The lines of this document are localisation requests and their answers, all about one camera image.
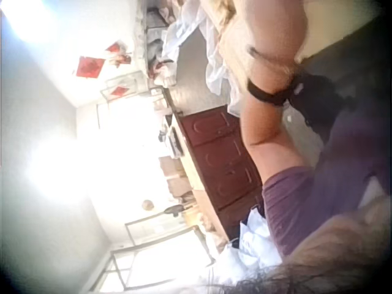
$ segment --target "window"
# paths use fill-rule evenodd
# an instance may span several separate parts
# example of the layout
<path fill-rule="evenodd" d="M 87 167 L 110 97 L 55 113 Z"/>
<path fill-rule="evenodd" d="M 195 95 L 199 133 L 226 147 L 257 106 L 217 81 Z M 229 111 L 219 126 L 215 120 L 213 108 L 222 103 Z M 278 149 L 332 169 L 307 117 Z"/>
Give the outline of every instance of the window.
<path fill-rule="evenodd" d="M 152 287 L 196 275 L 213 262 L 200 229 L 187 228 L 156 241 L 113 251 L 91 290 L 106 293 Z"/>

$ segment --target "sleeve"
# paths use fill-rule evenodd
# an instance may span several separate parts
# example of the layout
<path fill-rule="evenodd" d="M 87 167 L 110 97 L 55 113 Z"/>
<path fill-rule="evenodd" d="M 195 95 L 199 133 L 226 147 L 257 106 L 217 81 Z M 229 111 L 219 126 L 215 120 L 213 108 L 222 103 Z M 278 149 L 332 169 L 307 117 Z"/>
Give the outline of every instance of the sleeve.
<path fill-rule="evenodd" d="M 282 257 L 289 255 L 312 231 L 308 224 L 315 220 L 306 203 L 313 180 L 311 167 L 292 167 L 272 176 L 263 186 L 266 219 Z"/>

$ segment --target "door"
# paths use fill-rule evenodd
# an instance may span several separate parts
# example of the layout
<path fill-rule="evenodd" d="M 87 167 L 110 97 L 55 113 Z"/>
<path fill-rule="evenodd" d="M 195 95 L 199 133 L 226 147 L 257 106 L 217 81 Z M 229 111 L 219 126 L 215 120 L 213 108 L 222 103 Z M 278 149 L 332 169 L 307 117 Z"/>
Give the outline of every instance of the door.
<path fill-rule="evenodd" d="M 181 119 L 190 144 L 193 147 L 223 137 L 239 126 L 239 119 L 227 113 L 227 107 L 185 116 Z"/>

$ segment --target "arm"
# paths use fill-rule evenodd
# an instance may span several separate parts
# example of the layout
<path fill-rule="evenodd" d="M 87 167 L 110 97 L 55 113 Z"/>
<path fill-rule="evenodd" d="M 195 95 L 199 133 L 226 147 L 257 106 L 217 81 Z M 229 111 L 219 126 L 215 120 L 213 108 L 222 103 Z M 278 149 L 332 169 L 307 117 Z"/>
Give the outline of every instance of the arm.
<path fill-rule="evenodd" d="M 257 50 L 294 59 L 306 32 L 306 17 L 301 1 L 248 0 L 247 15 Z M 271 24 L 271 15 L 275 26 Z M 257 87 L 271 94 L 285 89 L 291 82 L 290 76 L 277 73 L 258 60 L 254 61 L 249 78 Z M 282 170 L 305 165 L 281 121 L 281 108 L 261 102 L 246 93 L 241 112 L 243 141 L 263 183 Z"/>

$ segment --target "dark wood cabinet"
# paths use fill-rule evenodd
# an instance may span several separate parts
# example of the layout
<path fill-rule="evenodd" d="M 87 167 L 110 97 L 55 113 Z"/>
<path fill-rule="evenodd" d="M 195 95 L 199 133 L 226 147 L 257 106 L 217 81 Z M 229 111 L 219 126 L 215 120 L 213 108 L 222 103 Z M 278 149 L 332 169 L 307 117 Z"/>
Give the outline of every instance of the dark wood cabinet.
<path fill-rule="evenodd" d="M 262 182 L 241 138 L 239 119 L 227 106 L 181 118 L 199 176 L 230 239 L 262 200 Z"/>
<path fill-rule="evenodd" d="M 228 114 L 224 107 L 185 116 L 181 124 L 193 147 L 230 134 L 239 127 L 238 118 Z"/>

